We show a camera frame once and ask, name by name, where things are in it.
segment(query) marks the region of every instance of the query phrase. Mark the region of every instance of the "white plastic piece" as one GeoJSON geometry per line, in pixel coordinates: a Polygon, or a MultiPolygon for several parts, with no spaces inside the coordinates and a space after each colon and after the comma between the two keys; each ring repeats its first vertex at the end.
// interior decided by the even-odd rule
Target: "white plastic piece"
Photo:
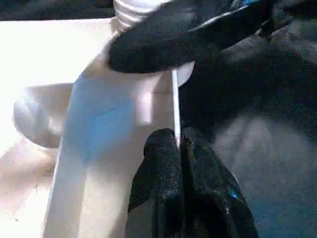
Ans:
{"type": "Polygon", "coordinates": [[[178,85],[177,85],[177,70],[172,70],[172,84],[173,84],[173,110],[174,110],[174,134],[176,146],[180,149],[181,142],[181,127],[180,127],[180,113],[179,113],[179,98],[178,98],[178,85]]]}
{"type": "Polygon", "coordinates": [[[189,77],[192,75],[194,66],[195,62],[189,62],[176,69],[178,87],[182,86],[184,83],[187,82],[189,77]]]}

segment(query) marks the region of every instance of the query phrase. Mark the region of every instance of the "white surface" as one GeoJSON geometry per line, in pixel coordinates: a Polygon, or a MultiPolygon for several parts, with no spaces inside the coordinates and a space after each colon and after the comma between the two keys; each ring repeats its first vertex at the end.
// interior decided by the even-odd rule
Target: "white surface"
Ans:
{"type": "Polygon", "coordinates": [[[20,140],[12,105],[26,86],[74,82],[111,35],[110,19],[0,22],[0,155],[20,140]]]}
{"type": "Polygon", "coordinates": [[[76,81],[44,238],[123,237],[132,178],[147,137],[173,128],[171,73],[108,71],[102,58],[76,81]]]}
{"type": "Polygon", "coordinates": [[[30,151],[12,123],[26,86],[73,82],[111,35],[110,19],[0,22],[0,237],[42,237],[55,161],[30,151]]]}

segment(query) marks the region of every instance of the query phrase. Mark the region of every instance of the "black rubber glove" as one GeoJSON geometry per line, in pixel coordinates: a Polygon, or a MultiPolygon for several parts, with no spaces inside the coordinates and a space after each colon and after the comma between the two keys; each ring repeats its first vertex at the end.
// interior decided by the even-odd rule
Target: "black rubber glove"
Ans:
{"type": "Polygon", "coordinates": [[[291,21],[285,7],[296,17],[316,16],[316,2],[172,0],[113,41],[108,65],[119,72],[149,73],[203,60],[256,32],[270,39],[291,21]]]}
{"type": "Polygon", "coordinates": [[[132,183],[127,238],[257,238],[252,214],[237,181],[204,137],[158,130],[144,148],[132,183]]]}

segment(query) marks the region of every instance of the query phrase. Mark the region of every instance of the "gray fabric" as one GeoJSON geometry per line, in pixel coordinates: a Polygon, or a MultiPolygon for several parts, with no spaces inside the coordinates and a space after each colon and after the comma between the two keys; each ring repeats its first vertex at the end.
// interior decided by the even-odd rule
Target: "gray fabric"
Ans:
{"type": "Polygon", "coordinates": [[[180,88],[183,126],[236,175],[260,237],[315,238],[316,64],[261,40],[223,57],[197,62],[180,88]]]}

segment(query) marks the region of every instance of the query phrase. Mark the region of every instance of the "white rod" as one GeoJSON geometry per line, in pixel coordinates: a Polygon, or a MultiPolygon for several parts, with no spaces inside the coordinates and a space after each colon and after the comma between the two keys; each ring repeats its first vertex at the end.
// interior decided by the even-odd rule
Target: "white rod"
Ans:
{"type": "Polygon", "coordinates": [[[181,130],[180,130],[177,69],[172,69],[172,84],[173,84],[174,134],[175,134],[176,146],[178,149],[180,149],[181,130]]]}

